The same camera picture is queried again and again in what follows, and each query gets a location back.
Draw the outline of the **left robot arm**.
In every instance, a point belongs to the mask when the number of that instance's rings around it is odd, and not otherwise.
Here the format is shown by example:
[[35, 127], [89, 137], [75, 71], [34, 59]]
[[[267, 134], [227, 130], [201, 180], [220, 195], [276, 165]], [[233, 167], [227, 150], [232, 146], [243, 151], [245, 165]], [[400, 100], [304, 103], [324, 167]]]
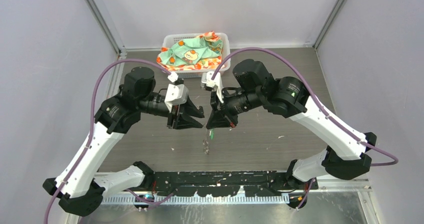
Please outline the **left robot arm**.
[[189, 98], [183, 80], [175, 80], [161, 95], [154, 91], [154, 71], [147, 67], [133, 68], [124, 77], [118, 94], [102, 102], [94, 115], [93, 129], [67, 168], [56, 178], [48, 178], [43, 188], [59, 199], [67, 213], [87, 216], [101, 202], [122, 190], [138, 187], [147, 191], [155, 183], [154, 171], [141, 161], [109, 174], [95, 176], [99, 167], [142, 114], [161, 116], [170, 129], [202, 128], [201, 106]]

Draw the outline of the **key with green tag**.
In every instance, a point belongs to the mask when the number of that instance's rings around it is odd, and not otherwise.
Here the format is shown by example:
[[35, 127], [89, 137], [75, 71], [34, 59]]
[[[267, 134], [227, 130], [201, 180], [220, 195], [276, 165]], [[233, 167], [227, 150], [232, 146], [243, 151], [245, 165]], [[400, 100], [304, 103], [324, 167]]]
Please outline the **key with green tag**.
[[214, 129], [211, 129], [209, 133], [210, 133], [210, 134], [209, 134], [209, 135], [210, 135], [209, 137], [210, 137], [210, 139], [212, 140], [212, 139], [214, 138], [214, 135], [215, 135], [215, 134], [214, 134], [214, 133], [215, 133], [215, 132], [214, 132]]

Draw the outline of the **large metal keyring holder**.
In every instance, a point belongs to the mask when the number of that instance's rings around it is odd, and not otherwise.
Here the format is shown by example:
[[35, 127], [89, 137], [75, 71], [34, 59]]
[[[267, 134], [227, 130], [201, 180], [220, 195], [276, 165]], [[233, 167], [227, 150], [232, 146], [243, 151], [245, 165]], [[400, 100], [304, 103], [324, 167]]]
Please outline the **large metal keyring holder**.
[[211, 143], [211, 139], [210, 139], [210, 130], [209, 129], [207, 129], [206, 130], [206, 136], [205, 136], [205, 138], [203, 139], [203, 141], [202, 141], [202, 144], [203, 144], [203, 150], [204, 150], [204, 154], [205, 155], [209, 155], [210, 154], [210, 143]]

